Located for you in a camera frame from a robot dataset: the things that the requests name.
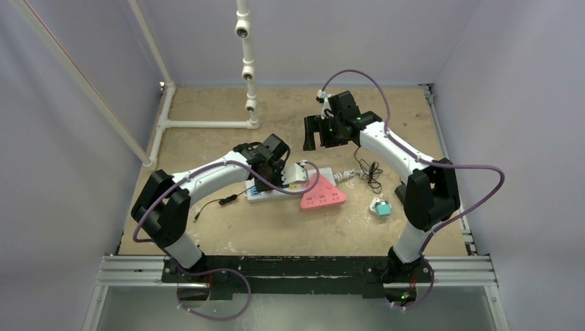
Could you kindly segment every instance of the power strip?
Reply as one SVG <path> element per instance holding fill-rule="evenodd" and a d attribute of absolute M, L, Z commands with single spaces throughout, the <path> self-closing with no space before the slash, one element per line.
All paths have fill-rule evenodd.
<path fill-rule="evenodd" d="M 309 178 L 311 178 L 311 176 L 313 176 L 315 173 L 316 173 L 315 170 L 307 171 L 307 175 L 309 176 Z M 335 178 L 333 178 L 333 170 L 331 170 L 331 168 L 320 168 L 319 173 L 323 175 L 323 177 L 327 178 L 327 180 L 330 181 L 333 185 L 335 185 Z M 289 192 L 299 192 L 305 190 L 308 187 L 308 185 L 309 185 L 308 182 L 292 183 L 287 188 L 284 188 L 284 190 Z M 264 202 L 270 200 L 300 199 L 303 197 L 302 195 L 284 194 L 282 192 L 274 190 L 258 192 L 256 191 L 256 188 L 251 188 L 253 186 L 254 179 L 246 181 L 247 191 L 244 194 L 246 195 L 246 198 L 248 199 L 249 203 Z"/>

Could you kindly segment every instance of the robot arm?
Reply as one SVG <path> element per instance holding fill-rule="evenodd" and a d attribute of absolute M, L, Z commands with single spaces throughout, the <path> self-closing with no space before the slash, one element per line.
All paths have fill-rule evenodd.
<path fill-rule="evenodd" d="M 185 233 L 189 208 L 202 198 L 233 183 L 249 180 L 250 172 L 230 164 L 230 161 L 247 164 L 269 183 L 284 187 L 281 172 L 285 161 L 281 158 L 290 148 L 272 134 L 263 143 L 244 143 L 233 148 L 223 157 L 201 167 L 167 174 L 163 170 L 148 178 L 130 215 L 138 222 L 145 217 L 151 205 L 167 190 L 176 186 L 167 196 L 166 203 L 159 203 L 146 215 L 142 228 L 154 243 L 174 257 L 185 269 L 199 270 L 204 266 L 205 255 Z M 268 187 L 256 182 L 258 190 Z"/>
<path fill-rule="evenodd" d="M 459 209 L 455 171 L 418 162 L 419 159 L 433 161 L 433 158 L 389 130 L 388 134 L 415 152 L 417 158 L 405 153 L 386 137 L 381 118 L 373 112 L 362 114 L 348 91 L 337 95 L 319 91 L 317 101 L 323 104 L 323 111 L 321 115 L 305 118 L 303 150 L 315 150 L 314 133 L 318 132 L 322 147 L 352 141 L 375 153 L 398 172 L 401 185 L 395 192 L 404 205 L 408 222 L 398 242 L 388 251 L 388 271 L 390 274 L 407 272 L 419 262 L 421 248 L 433 228 Z M 436 162 L 450 163 L 448 159 Z"/>

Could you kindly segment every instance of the pink power strip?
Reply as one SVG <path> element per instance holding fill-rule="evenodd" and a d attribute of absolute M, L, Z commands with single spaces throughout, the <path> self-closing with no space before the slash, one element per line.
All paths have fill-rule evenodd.
<path fill-rule="evenodd" d="M 314 174 L 307 187 L 310 187 L 317 178 Z M 332 205 L 342 205 L 346 202 L 346 195 L 335 187 L 327 178 L 319 175 L 317 186 L 311 191 L 303 194 L 301 210 L 312 210 Z"/>

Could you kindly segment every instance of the wooden table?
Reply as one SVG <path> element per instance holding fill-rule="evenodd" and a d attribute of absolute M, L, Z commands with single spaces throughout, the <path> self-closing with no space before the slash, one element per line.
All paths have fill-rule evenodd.
<path fill-rule="evenodd" d="M 292 149 L 290 161 L 307 159 L 334 172 L 359 168 L 353 158 L 356 146 L 317 148 L 303 152 L 303 118 L 320 114 L 315 101 L 318 88 L 260 88 L 258 91 L 261 127 L 245 129 L 169 129 L 164 133 L 159 153 L 159 167 L 167 173 L 182 172 L 222 157 L 233 146 L 244 142 L 263 141 L 275 133 Z M 362 112 L 372 110 L 385 118 L 385 108 L 378 91 L 373 88 L 331 88 L 328 92 L 350 90 Z M 425 100 L 419 89 L 386 89 L 392 117 L 391 129 L 415 148 L 435 158 L 442 157 L 437 133 Z M 242 88 L 179 88 L 170 109 L 175 120 L 245 121 L 246 91 Z M 367 162 L 380 161 L 363 148 L 358 157 Z M 190 210 L 187 233 L 206 254 L 242 255 L 385 255 L 402 232 L 406 218 L 393 191 L 399 177 L 388 165 L 379 182 L 382 194 L 393 206 L 392 214 L 379 219 L 368 212 L 375 196 L 359 177 L 339 185 L 347 196 L 341 206 L 302 212 L 299 199 L 250 204 L 244 196 L 224 207 L 211 203 L 193 222 L 200 207 L 211 199 L 227 197 L 244 190 L 244 183 L 230 185 Z M 142 169 L 137 190 L 143 188 L 150 172 Z M 120 254 L 162 254 L 153 244 L 134 243 L 132 231 L 136 222 L 128 218 L 121 241 Z M 459 223 L 444 228 L 427 247 L 429 256 L 466 256 Z"/>

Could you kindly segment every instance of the coiled white cable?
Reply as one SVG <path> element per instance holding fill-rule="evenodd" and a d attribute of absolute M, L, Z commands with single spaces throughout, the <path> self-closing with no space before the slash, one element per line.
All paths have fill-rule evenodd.
<path fill-rule="evenodd" d="M 333 174 L 333 179 L 335 179 L 335 183 L 341 183 L 342 181 L 347 181 L 348 179 L 352 179 L 357 174 L 359 174 L 359 178 L 367 179 L 368 174 L 366 174 L 361 169 L 349 169 L 344 170 L 343 172 L 338 172 L 337 174 Z"/>

